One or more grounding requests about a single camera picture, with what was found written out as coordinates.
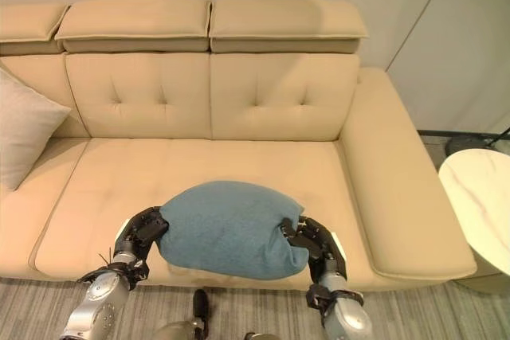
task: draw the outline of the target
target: beige leather sofa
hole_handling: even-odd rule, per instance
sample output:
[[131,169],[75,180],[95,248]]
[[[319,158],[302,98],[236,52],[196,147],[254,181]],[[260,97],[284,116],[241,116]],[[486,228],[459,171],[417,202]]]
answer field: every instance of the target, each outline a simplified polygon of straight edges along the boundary
[[[72,111],[20,187],[2,188],[0,276],[76,279],[126,218],[218,179],[295,198],[337,233],[354,289],[475,271],[390,79],[360,68],[354,6],[94,0],[2,15],[2,65]],[[155,246],[148,264],[153,284],[310,283],[308,269],[274,281],[182,269]]]

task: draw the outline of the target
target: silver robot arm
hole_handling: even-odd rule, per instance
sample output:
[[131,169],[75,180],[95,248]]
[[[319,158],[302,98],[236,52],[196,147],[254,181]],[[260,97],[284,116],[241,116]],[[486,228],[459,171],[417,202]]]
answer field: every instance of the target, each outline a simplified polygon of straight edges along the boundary
[[284,220],[280,229],[292,246],[309,251],[313,284],[307,292],[307,303],[320,312],[328,340],[373,340],[363,296],[347,288],[345,256],[335,236],[307,217],[300,217],[297,230],[290,220]]
[[69,316],[60,340],[105,340],[129,291],[149,275],[146,264],[154,240],[168,230],[158,207],[136,214],[116,238],[113,260],[82,277],[92,284]]

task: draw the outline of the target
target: white round table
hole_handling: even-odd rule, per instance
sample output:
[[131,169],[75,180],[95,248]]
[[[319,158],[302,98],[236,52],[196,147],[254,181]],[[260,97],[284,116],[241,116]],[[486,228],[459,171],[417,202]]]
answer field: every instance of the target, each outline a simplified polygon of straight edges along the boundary
[[439,178],[478,263],[459,279],[483,292],[510,292],[510,156],[468,149],[450,155]]

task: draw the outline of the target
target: gray carpet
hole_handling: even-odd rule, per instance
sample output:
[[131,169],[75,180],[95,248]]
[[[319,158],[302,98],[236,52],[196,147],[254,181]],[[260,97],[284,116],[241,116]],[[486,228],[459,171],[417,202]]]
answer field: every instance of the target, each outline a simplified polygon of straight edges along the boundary
[[[423,137],[436,167],[444,139]],[[0,278],[0,340],[57,339],[86,286]],[[207,290],[211,340],[242,340],[249,331],[282,340],[323,340],[316,311],[296,291]],[[111,340],[150,339],[168,322],[188,319],[193,290],[138,287]],[[508,340],[510,295],[484,295],[454,282],[409,291],[365,294],[377,340]]]

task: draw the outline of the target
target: blue pillow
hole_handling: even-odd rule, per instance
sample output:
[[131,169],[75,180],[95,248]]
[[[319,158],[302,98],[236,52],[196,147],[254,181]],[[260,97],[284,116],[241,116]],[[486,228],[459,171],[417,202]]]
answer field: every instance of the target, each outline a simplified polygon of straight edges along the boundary
[[209,182],[161,206],[170,227],[158,241],[170,264],[251,279],[303,270],[308,250],[288,244],[279,225],[296,229],[303,208],[293,199],[244,182]]

